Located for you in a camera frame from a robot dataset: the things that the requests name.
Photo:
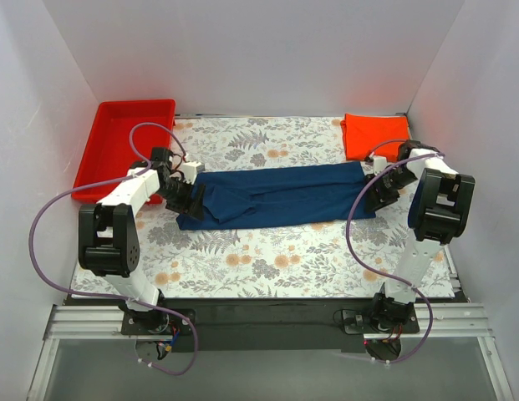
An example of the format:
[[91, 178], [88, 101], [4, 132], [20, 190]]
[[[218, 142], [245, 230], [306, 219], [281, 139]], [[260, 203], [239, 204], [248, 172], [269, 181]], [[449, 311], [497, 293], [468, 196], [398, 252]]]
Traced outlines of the navy blue t shirt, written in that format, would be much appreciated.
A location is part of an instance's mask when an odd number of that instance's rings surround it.
[[183, 231], [259, 229], [346, 220], [365, 179], [348, 162], [289, 168], [206, 172], [204, 219], [179, 215]]

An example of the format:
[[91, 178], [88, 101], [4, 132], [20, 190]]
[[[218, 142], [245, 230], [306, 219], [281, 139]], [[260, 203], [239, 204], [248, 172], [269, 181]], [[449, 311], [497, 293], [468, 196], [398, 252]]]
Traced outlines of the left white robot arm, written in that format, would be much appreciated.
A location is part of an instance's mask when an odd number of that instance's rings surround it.
[[155, 147], [150, 158], [134, 162], [128, 180], [106, 197], [79, 210], [79, 265], [105, 279], [125, 299], [127, 309], [142, 312], [140, 323], [153, 334], [164, 332], [169, 313], [159, 306], [161, 291], [140, 267], [140, 242], [135, 217], [154, 195], [166, 208], [201, 221], [205, 186], [197, 184], [205, 166], [182, 161], [173, 166], [174, 154]]

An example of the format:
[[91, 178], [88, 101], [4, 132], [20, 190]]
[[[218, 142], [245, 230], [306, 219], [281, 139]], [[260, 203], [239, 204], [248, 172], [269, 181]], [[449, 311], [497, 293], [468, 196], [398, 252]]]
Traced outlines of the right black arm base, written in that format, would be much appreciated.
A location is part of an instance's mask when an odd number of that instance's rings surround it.
[[412, 313], [407, 321], [379, 317], [370, 310], [340, 308], [333, 312], [333, 323], [346, 334], [416, 334], [420, 332], [417, 317]]

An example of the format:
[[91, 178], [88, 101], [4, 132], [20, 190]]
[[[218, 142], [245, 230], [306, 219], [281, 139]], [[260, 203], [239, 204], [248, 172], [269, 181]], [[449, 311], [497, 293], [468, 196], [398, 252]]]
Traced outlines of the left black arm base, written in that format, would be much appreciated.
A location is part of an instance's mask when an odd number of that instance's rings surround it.
[[138, 312], [127, 309], [120, 332], [124, 335], [191, 335], [191, 327], [182, 317], [158, 310]]

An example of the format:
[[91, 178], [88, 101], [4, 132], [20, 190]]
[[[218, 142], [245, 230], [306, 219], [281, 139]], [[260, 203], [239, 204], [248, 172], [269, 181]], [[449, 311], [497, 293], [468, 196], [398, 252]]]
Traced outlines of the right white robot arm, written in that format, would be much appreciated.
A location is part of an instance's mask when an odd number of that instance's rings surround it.
[[476, 181], [450, 168], [438, 149], [417, 140], [400, 143], [391, 163], [377, 155], [376, 149], [366, 160], [373, 166], [373, 172], [365, 176], [372, 183], [364, 196], [367, 213], [394, 204], [401, 189], [417, 184], [407, 217], [410, 234], [404, 253], [394, 276], [384, 282], [386, 298], [409, 304], [416, 298], [413, 288], [421, 284], [433, 258], [464, 232]]

